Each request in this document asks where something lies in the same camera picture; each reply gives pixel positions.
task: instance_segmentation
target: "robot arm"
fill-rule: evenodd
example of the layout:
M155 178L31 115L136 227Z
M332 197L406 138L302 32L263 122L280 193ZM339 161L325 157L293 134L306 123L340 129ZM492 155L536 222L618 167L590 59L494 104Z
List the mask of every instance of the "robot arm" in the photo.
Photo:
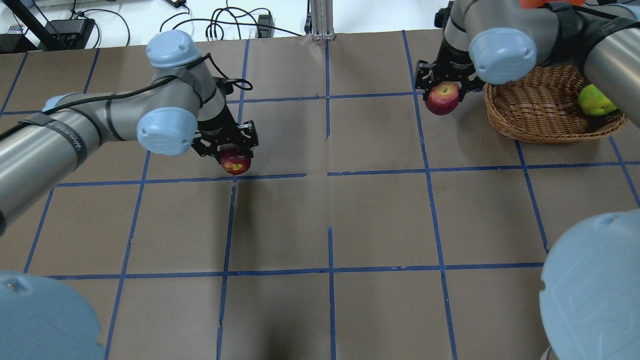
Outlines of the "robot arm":
M640 92L640 1L525 9L519 0L456 0L444 13L437 59L416 66L425 99L443 81L460 82L462 99L484 82L503 84L534 66L572 63L640 126L640 108L629 96Z
M0 236L104 142L138 140L168 156L192 147L218 162L219 146L233 144L236 152L239 147L243 156L252 157L250 148L258 145L253 122L234 120L225 100L232 82L211 76L204 63L210 55L202 56L189 35L178 30L152 39L147 55L158 69L150 86L129 93L57 96L43 112L0 135ZM217 115L197 121L205 103Z

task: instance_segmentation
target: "red apple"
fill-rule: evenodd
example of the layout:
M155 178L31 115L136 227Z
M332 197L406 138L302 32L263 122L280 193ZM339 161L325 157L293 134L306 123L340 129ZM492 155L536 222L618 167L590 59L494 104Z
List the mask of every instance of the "red apple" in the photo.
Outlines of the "red apple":
M251 153L248 149L236 145L221 146L220 165L229 174L242 174L251 167Z
M460 88L457 83L445 81L429 92L427 109L436 115L446 115L453 111L460 102Z

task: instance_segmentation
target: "light blue joint cover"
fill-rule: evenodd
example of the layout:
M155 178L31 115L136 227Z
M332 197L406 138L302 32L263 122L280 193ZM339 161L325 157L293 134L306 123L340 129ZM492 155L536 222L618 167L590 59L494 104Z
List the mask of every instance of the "light blue joint cover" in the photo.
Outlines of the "light blue joint cover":
M564 233L542 270L542 323L560 360L638 359L640 209Z
M182 66L201 56L191 37L180 30L160 33L147 45L147 57L151 65L160 69Z
M70 92L68 94L65 95L58 95L58 96L54 96L51 99L47 100L47 102L44 103L44 108L42 108L42 111L47 111L49 109L53 109L56 107L56 105L58 105L58 103L60 102L60 100L62 100L63 97L67 96L67 95L74 95L74 94L80 94L79 92Z
M0 359L103 360L100 323L69 285L0 271Z
M158 108L146 113L136 128L138 141L156 154L176 156L191 147L198 129L196 117L182 108Z
M609 4L607 6L620 6L621 8L626 8L636 16L636 20L640 20L640 6L638 5Z
M494 85L528 74L536 65L537 53L533 39L513 28L485 30L469 44L469 56L478 77Z

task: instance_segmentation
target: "wicker basket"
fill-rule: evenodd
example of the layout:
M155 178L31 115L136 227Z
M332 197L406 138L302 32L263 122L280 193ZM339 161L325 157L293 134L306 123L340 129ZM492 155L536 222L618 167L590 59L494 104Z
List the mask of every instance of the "wicker basket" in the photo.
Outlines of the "wicker basket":
M613 135L627 118L585 116L578 95L588 83L572 66L536 67L518 81L484 86L489 122L500 134L522 142L568 143Z

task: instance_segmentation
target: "green apple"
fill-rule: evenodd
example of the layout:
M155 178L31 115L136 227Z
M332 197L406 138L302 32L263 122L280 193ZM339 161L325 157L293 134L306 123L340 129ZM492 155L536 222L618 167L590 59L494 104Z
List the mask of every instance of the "green apple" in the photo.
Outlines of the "green apple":
M582 89L578 95L578 105L589 116L602 116L618 109L594 84Z

